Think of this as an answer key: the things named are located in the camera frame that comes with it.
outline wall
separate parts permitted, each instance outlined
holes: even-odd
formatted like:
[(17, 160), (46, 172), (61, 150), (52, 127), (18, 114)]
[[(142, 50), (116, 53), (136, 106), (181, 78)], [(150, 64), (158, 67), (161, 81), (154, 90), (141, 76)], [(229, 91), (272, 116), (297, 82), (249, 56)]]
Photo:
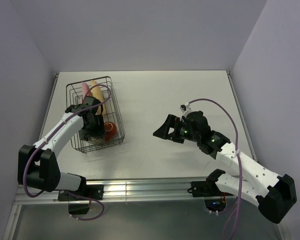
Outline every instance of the wall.
[(295, 180), (285, 219), (300, 240), (300, 0), (267, 1), (232, 76), (258, 159)]
[(52, 78), (14, 7), (0, 0), (0, 239), (17, 189), (18, 151), (39, 135)]
[(266, 0), (11, 0), (55, 71), (230, 70)]

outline white table surface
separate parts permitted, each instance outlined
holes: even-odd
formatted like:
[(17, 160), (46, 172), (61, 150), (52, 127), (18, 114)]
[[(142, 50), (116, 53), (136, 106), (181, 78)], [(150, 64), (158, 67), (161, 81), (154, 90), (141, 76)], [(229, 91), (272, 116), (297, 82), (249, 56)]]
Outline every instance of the white table surface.
[[(202, 153), (193, 142), (178, 144), (152, 136), (168, 114), (181, 115), (181, 104), (197, 98), (220, 103), (233, 117), (239, 132), (239, 148), (251, 157), (226, 71), (110, 71), (61, 72), (59, 74), (43, 136), (61, 119), (66, 109), (66, 85), (92, 78), (112, 79), (125, 130), (123, 144), (81, 153), (70, 141), (58, 156), (62, 172), (87, 179), (146, 179), (206, 177), (215, 169), (238, 175)], [(228, 117), (210, 102), (196, 102), (211, 129), (232, 141), (235, 132)]]

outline wire rack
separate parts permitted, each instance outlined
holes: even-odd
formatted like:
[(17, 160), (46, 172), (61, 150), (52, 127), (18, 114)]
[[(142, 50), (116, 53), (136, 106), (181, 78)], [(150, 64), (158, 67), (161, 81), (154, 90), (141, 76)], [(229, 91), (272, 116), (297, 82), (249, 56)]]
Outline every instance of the wire rack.
[[(91, 143), (89, 141), (84, 141), (79, 138), (79, 133), (77, 132), (71, 138), (71, 146), (82, 153), (88, 153), (91, 151), (104, 149), (110, 146), (122, 144), (125, 139), (125, 130), (122, 123), (122, 118), (120, 114), (120, 109), (118, 106), (118, 101), (115, 93), (115, 89), (112, 80), (109, 76), (93, 78), (85, 81), (78, 81), (70, 83), (66, 86), (66, 107), (70, 105), (78, 105), (82, 102), (82, 87), (81, 82), (86, 82), (89, 87), (91, 87), (91, 80), (95, 80), (98, 84), (106, 85), (111, 89), (110, 99), (103, 105), (106, 109), (106, 114), (103, 116), (104, 122), (113, 122), (117, 127), (116, 135), (108, 142), (103, 143)], [(108, 97), (108, 91), (105, 87), (100, 86), (104, 99)]]

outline cable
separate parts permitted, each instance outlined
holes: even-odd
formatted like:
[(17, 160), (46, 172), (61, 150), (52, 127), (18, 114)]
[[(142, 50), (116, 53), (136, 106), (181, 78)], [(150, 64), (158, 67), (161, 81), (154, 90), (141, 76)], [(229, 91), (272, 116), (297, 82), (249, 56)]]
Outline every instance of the cable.
[[(216, 101), (208, 99), (208, 98), (198, 98), (198, 99), (190, 101), (189, 104), (192, 104), (192, 103), (195, 103), (195, 102), (198, 102), (198, 101), (207, 101), (207, 102), (214, 103), (219, 108), (221, 108), (224, 111), (224, 113), (228, 116), (228, 118), (230, 119), (230, 121), (231, 121), (231, 123), (233, 125), (234, 131), (235, 131), (235, 144), (234, 145), (235, 145), (235, 151), (237, 151), (238, 150), (238, 145), (239, 145), (239, 142), (238, 142), (238, 140), (239, 140), (238, 139), (239, 138), (239, 133), (238, 133), (238, 129), (237, 129), (237, 126), (235, 124), (235, 121), (230, 116), (230, 114), (228, 113), (228, 111), (223, 106), (221, 106), (219, 103), (217, 103)], [(241, 164), (240, 154), (237, 154), (236, 156), (238, 158), (238, 165), (239, 165), (239, 190), (238, 190), (238, 196), (237, 196), (238, 205), (237, 205), (235, 211), (233, 211), (233, 213), (231, 214), (231, 216), (226, 221), (226, 223), (225, 223), (225, 225), (223, 227), (223, 230), (222, 230), (222, 239), (225, 239), (226, 229), (227, 229), (227, 227), (228, 227), (228, 225), (230, 223), (230, 220), (231, 220), (232, 216), (235, 214), (233, 228), (232, 228), (232, 231), (231, 231), (231, 234), (230, 234), (230, 237), (229, 237), (230, 240), (232, 240), (232, 238), (234, 237), (234, 235), (236, 233), (236, 229), (238, 227), (240, 205), (241, 205), (242, 181), (243, 181), (243, 173), (242, 173), (242, 164)]]
[[(56, 135), (57, 134), (57, 132), (70, 120), (70, 119), (72, 119), (74, 116), (77, 116), (78, 114), (80, 114), (80, 113), (82, 113), (82, 112), (85, 112), (85, 111), (88, 111), (88, 110), (91, 110), (91, 109), (94, 109), (94, 108), (98, 108), (99, 106), (101, 106), (101, 105), (103, 105), (104, 103), (106, 103), (109, 99), (110, 99), (110, 97), (111, 97), (111, 89), (107, 86), (107, 85), (104, 85), (104, 84), (97, 84), (97, 85), (94, 85), (94, 86), (92, 86), (90, 89), (89, 89), (89, 91), (91, 91), (93, 88), (95, 88), (95, 87), (104, 87), (104, 88), (106, 88), (107, 89), (107, 92), (108, 92), (108, 97), (103, 101), (103, 102), (100, 102), (100, 103), (98, 103), (98, 104), (96, 104), (96, 105), (93, 105), (93, 106), (89, 106), (89, 107), (87, 107), (87, 108), (84, 108), (84, 109), (81, 109), (81, 110), (79, 110), (79, 111), (77, 111), (77, 112), (75, 112), (75, 113), (73, 113), (73, 114), (71, 114), (69, 117), (67, 117), (66, 119), (65, 119), (65, 121), (64, 122), (62, 122), (62, 123), (60, 123), (60, 125), (59, 126), (57, 126), (56, 128), (55, 128), (55, 130), (46, 138), (46, 140), (43, 142), (43, 143), (41, 143), (35, 150), (34, 150), (34, 152), (31, 154), (31, 156), (29, 157), (29, 159), (28, 159), (28, 161), (27, 161), (27, 163), (26, 163), (26, 165), (25, 165), (25, 168), (24, 168), (24, 172), (23, 172), (23, 178), (22, 178), (22, 183), (23, 183), (23, 189), (24, 189), (24, 191), (25, 191), (25, 193), (26, 193), (26, 195), (28, 196), (28, 197), (30, 197), (30, 198), (36, 198), (36, 197), (38, 197), (40, 194), (42, 194), (44, 191), (43, 190), (41, 190), (40, 192), (38, 192), (38, 193), (36, 193), (36, 194), (31, 194), (30, 192), (29, 192), (29, 190), (28, 190), (28, 186), (27, 186), (27, 174), (28, 174), (28, 170), (29, 170), (29, 167), (30, 167), (30, 164), (31, 164), (31, 162), (33, 161), (33, 159), (34, 159), (34, 157), (35, 157), (35, 155), (46, 145), (46, 144), (48, 144), (48, 142), (49, 142), (49, 140), (51, 139), (51, 138), (53, 138), (54, 137), (54, 135)], [(100, 201), (98, 201), (98, 200), (95, 200), (95, 199), (92, 199), (92, 198), (89, 198), (89, 201), (94, 201), (94, 202), (97, 202), (97, 203), (99, 203), (100, 205), (102, 205), (103, 207), (102, 207), (102, 212), (101, 212), (101, 214), (104, 212), (104, 205), (100, 202)]]
[(78, 216), (75, 216), (75, 215), (71, 215), (72, 218), (76, 219), (76, 220), (81, 220), (81, 221), (91, 221), (91, 220), (95, 220), (97, 218), (99, 218), (105, 211), (105, 205), (100, 202), (99, 200), (96, 200), (96, 199), (93, 199), (93, 198), (90, 198), (90, 197), (85, 197), (85, 196), (79, 196), (79, 195), (76, 195), (70, 191), (64, 191), (66, 194), (74, 197), (74, 198), (77, 198), (77, 199), (82, 199), (82, 200), (87, 200), (87, 201), (93, 201), (93, 202), (96, 202), (98, 204), (101, 205), (102, 207), (102, 210), (101, 212), (97, 215), (97, 216), (94, 216), (94, 217), (91, 217), (91, 218), (82, 218), (82, 217), (78, 217)]

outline gray floor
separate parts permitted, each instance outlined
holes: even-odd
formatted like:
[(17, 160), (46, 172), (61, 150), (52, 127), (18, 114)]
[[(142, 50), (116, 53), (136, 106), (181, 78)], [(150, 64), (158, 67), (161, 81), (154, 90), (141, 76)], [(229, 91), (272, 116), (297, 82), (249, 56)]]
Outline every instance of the gray floor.
[[(14, 240), (219, 240), (229, 216), (209, 215), (203, 200), (107, 203), (93, 221), (69, 218), (67, 205), (23, 206)], [(248, 202), (235, 240), (279, 240), (275, 224)]]

